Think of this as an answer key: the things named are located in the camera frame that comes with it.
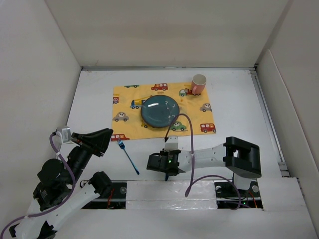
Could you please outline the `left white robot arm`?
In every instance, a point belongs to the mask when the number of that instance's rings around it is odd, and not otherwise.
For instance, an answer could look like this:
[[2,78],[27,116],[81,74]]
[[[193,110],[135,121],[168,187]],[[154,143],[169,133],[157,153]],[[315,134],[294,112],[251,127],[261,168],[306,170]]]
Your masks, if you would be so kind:
[[39,183],[26,215],[5,227],[12,238],[52,239],[65,221],[89,202],[112,195],[113,183],[103,171],[94,173],[77,194],[73,193],[91,157],[106,152],[112,134],[109,128],[71,133],[64,126],[50,135],[56,158],[47,160],[38,172]]

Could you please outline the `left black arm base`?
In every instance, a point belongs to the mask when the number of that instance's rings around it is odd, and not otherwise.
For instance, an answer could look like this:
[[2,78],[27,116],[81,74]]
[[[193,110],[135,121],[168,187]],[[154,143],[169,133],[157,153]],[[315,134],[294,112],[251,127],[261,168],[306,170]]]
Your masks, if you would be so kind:
[[112,181],[109,191],[90,201],[82,209],[122,210],[126,208],[127,181]]

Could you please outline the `blue metal fork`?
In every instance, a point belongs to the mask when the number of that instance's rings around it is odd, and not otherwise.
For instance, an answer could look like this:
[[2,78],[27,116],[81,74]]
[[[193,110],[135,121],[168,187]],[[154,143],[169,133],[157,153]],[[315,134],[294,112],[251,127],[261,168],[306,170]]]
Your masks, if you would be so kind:
[[136,174],[139,175],[140,172],[139,172],[138,168],[136,167],[136,165],[135,165],[135,164],[133,163],[133,161],[131,160],[130,156],[128,155],[128,153],[127,153],[127,151],[126,151],[126,149],[125,149],[125,145],[124,145],[123,141],[120,140],[120,139],[118,139],[118,140],[117,140],[117,143],[118,143],[120,149],[122,149],[122,150],[124,151],[125,155],[126,155],[127,158],[129,159],[129,161],[130,161],[131,165],[133,166],[133,168],[134,168]]

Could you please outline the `yellow car print cloth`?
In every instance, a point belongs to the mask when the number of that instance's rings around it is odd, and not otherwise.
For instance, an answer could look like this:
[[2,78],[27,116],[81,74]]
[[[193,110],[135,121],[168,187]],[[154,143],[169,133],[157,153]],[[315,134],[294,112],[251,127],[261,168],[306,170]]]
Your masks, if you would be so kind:
[[199,95],[191,91],[190,83],[130,84],[113,88],[112,140],[160,138],[166,128],[157,128],[143,120],[142,104],[150,97],[165,96],[176,101],[175,107],[186,114],[171,126],[171,133],[177,136],[214,134],[212,108],[207,90]]

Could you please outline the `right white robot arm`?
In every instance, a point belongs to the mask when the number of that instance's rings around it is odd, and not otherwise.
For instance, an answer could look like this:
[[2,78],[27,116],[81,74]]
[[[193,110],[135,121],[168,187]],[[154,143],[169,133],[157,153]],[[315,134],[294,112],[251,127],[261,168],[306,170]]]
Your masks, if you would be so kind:
[[206,149],[180,150],[178,137],[164,138],[164,148],[149,156],[147,170],[164,173],[166,177],[190,172],[193,184],[195,169],[224,167],[233,172],[231,192],[242,196],[252,180],[262,177],[260,148],[236,137],[227,137],[225,142]]

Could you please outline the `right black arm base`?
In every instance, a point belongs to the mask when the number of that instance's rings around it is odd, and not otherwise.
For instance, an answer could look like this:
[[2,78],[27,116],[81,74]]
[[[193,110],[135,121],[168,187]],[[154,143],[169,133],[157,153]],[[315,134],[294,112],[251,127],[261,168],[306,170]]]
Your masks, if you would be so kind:
[[214,186],[218,209],[235,209],[238,206],[239,200],[240,209],[263,208],[259,185],[256,180],[251,181],[248,190],[238,190],[240,197],[238,197],[234,187],[225,180],[214,181]]

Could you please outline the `teal ceramic plate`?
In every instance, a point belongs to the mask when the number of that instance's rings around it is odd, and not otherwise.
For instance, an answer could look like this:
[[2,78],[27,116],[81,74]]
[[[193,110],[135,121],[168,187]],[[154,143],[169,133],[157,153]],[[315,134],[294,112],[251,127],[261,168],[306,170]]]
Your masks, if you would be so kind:
[[152,96],[141,107],[143,121],[155,128],[168,127],[179,113],[176,100],[166,95]]

